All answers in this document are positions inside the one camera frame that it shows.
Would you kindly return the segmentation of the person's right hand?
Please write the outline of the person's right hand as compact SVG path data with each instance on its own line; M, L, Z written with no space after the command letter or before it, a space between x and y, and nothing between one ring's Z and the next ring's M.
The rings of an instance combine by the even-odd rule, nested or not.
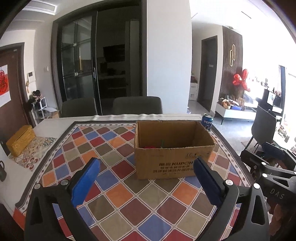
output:
M269 224L270 240L283 240L295 217L295 207L276 204Z

